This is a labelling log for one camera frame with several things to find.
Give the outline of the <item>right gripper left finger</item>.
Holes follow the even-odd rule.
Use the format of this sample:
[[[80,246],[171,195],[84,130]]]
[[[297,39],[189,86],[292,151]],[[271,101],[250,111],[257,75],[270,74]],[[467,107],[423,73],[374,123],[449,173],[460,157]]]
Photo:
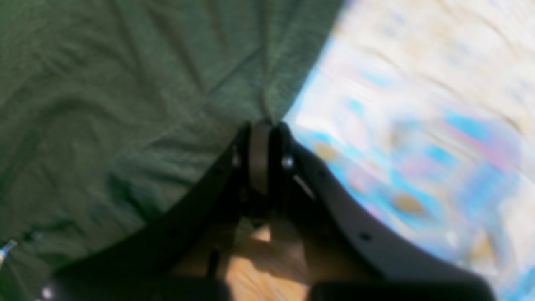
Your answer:
[[[61,268],[43,301],[231,301],[225,270],[249,212],[249,148],[261,124],[229,147],[167,213],[128,238]]]

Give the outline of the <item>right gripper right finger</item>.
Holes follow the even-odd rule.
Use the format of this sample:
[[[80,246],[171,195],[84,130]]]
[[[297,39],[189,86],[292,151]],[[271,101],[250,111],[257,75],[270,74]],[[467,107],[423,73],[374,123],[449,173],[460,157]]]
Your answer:
[[[493,301],[480,276],[434,257],[357,204],[289,127],[270,130],[270,200],[303,239],[308,301]]]

